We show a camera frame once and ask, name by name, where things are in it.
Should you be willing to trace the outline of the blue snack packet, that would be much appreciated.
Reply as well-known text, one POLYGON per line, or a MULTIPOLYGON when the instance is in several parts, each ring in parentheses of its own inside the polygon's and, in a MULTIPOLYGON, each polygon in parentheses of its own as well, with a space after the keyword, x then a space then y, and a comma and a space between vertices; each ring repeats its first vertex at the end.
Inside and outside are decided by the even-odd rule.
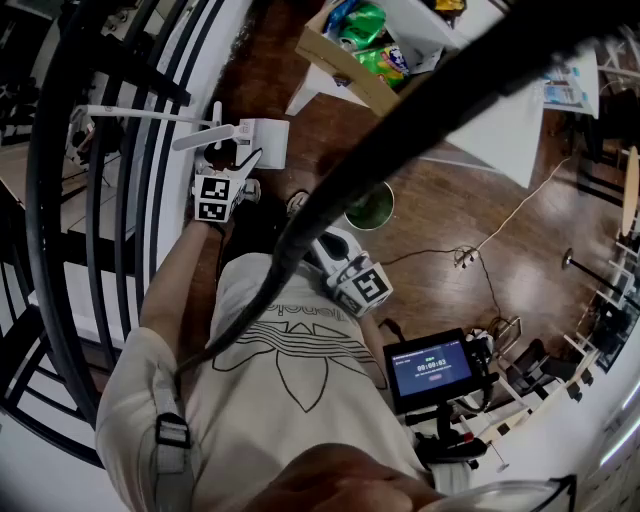
POLYGON ((334 1, 324 23, 322 33, 328 35, 330 32, 337 30, 359 2, 360 0, 342 0, 340 4, 337 4, 337 2, 334 1))

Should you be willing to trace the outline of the person's eyeglasses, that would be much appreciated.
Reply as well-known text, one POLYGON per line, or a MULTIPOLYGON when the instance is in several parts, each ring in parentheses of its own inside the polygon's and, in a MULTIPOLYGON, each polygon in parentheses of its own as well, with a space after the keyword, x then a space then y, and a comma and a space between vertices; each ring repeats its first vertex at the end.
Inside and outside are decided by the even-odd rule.
POLYGON ((500 481, 432 503, 423 512, 574 512, 575 475, 500 481))

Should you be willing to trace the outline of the round wooden table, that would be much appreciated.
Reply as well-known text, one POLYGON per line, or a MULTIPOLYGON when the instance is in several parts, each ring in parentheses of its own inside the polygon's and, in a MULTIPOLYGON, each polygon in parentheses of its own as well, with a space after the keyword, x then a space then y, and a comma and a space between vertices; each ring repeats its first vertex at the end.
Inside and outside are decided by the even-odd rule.
POLYGON ((621 234, 626 237, 634 223, 640 195, 640 160, 635 146, 629 150, 624 197, 622 206, 621 234))

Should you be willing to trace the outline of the black monitor screen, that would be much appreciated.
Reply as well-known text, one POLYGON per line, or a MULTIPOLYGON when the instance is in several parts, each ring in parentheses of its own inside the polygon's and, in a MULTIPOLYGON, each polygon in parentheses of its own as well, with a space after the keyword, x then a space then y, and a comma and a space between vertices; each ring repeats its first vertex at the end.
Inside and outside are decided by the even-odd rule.
POLYGON ((394 410, 405 414, 478 391, 483 375, 460 328, 383 348, 394 410))

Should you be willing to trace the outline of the black shorts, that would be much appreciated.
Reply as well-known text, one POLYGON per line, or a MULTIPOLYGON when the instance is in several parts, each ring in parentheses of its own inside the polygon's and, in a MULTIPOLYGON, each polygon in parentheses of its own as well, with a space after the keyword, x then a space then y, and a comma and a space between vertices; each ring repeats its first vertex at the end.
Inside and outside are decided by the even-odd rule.
POLYGON ((286 215, 287 200, 265 193, 258 203, 243 201, 236 208, 234 227, 222 251, 220 284, 265 277, 275 246, 291 220, 286 215))

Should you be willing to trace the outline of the person's right forearm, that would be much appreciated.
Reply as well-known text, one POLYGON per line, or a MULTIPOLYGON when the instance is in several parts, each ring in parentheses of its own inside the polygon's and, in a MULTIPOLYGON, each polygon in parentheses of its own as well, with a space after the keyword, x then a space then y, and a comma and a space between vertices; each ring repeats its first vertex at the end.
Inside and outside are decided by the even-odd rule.
POLYGON ((358 319, 362 333, 363 343, 369 351, 370 360, 361 364, 365 373, 373 381, 377 389, 389 390, 389 380, 384 358, 384 339, 371 314, 366 314, 358 319))

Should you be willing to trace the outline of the yellow green snack packet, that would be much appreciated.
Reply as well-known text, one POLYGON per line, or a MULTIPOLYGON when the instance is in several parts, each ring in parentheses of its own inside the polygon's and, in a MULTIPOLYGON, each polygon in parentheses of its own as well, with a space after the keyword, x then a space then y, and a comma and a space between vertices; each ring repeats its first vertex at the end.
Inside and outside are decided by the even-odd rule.
POLYGON ((391 88, 402 84, 410 75, 408 63, 397 44, 366 49, 354 53, 353 56, 391 88))

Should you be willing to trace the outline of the black chair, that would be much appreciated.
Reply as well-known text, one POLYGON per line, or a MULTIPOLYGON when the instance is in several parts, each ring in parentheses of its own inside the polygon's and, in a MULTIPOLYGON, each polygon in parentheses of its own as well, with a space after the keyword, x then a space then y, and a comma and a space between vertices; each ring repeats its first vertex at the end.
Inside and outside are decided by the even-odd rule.
POLYGON ((519 396, 534 392, 544 400, 549 396, 544 389, 545 379, 566 379, 571 368, 569 362, 548 353, 540 339, 534 339, 505 373, 507 382, 519 396))

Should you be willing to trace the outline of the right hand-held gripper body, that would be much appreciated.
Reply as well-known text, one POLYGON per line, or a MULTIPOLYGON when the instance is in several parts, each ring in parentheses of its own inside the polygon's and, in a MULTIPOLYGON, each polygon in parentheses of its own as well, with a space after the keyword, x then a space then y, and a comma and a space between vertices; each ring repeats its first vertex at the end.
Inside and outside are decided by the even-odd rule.
POLYGON ((329 296, 357 318, 380 306, 393 292, 382 265, 374 263, 343 229, 328 227, 312 242, 311 254, 329 296))

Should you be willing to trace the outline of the black metal railing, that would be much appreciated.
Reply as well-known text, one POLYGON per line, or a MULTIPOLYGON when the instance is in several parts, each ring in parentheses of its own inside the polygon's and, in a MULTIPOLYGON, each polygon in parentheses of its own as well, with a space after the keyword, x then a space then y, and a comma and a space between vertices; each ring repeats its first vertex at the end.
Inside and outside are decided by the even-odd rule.
MULTIPOLYGON (((62 32, 41 87, 26 170, 26 239, 37 298, 29 312, 47 338, 79 418, 88 424, 96 421, 99 394, 72 313, 61 231, 64 148, 81 80, 90 71, 106 76, 100 105, 115 107, 122 85, 130 84, 136 89, 135 108, 154 95, 152 111, 200 119, 247 12, 239 0, 176 0, 151 53, 141 57, 134 47, 157 0, 143 1, 123 40, 102 32, 114 2, 82 0, 62 32)), ((176 230, 164 214, 185 209, 195 162, 193 150, 174 151, 172 143, 201 126, 151 119, 147 123, 147 131, 133 127, 125 133, 116 190, 114 263, 124 329, 131 326, 129 304, 142 299, 126 289, 127 208, 136 209, 135 280, 143 286, 176 230)))

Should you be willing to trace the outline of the person's left forearm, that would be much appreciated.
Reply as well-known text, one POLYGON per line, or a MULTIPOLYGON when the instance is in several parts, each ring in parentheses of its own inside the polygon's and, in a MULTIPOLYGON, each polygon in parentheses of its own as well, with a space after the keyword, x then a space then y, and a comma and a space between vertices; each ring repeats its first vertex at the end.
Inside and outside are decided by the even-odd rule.
POLYGON ((176 350, 191 282, 212 227, 191 221, 150 281, 139 325, 159 335, 176 350))

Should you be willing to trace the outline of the black pole with round base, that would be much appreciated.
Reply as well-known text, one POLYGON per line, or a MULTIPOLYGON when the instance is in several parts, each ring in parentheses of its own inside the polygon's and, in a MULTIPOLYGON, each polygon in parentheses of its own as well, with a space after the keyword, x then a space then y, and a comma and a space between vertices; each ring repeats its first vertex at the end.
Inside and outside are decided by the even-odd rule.
POLYGON ((626 296, 626 293, 624 292, 623 289, 621 289, 617 285, 614 285, 611 282, 607 281, 605 278, 601 277, 596 272, 592 271, 588 267, 584 266, 583 264, 581 264, 577 260, 575 260, 574 257, 573 257, 573 249, 572 248, 569 248, 564 253, 564 256, 562 258, 562 263, 561 263, 562 269, 567 269, 570 266, 575 267, 576 269, 578 269, 582 273, 588 275, 589 277, 591 277, 592 279, 596 280, 598 283, 600 283, 604 287, 608 288, 609 290, 617 293, 621 297, 625 297, 626 296))

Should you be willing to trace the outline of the person's chin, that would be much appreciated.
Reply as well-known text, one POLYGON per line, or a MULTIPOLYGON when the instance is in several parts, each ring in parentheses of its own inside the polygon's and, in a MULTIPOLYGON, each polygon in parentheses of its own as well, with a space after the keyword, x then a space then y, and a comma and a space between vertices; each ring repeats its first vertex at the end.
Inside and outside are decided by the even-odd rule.
POLYGON ((292 460, 242 512, 418 512, 443 499, 345 444, 316 445, 292 460))

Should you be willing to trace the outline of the white broom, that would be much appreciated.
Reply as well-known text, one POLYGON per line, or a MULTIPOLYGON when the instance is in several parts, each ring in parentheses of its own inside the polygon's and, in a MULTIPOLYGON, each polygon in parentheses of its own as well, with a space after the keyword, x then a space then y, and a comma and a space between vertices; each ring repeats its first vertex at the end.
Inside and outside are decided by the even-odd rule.
POLYGON ((213 121, 206 121, 196 118, 156 112, 152 110, 130 109, 104 105, 81 105, 77 106, 70 116, 72 122, 79 121, 85 116, 90 117, 124 117, 136 119, 165 120, 176 123, 186 123, 192 125, 206 125, 207 130, 202 130, 186 137, 176 139, 172 143, 174 151, 184 151, 208 144, 222 142, 233 139, 236 129, 231 124, 216 125, 213 121))

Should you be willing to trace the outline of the white printed t-shirt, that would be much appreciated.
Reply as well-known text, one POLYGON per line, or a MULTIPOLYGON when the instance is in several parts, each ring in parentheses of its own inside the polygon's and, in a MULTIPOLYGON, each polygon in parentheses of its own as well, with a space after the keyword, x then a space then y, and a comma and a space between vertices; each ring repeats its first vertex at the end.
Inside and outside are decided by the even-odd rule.
POLYGON ((361 366, 369 360, 356 320, 321 293, 318 271, 301 264, 260 319, 199 367, 185 401, 173 351, 155 332, 132 330, 102 395, 97 452, 134 511, 154 510, 168 480, 156 458, 171 448, 155 439, 167 412, 191 438, 190 476, 168 491, 183 510, 237 512, 297 455, 324 443, 359 448, 446 495, 467 490, 466 465, 420 463, 389 390, 377 389, 361 366))

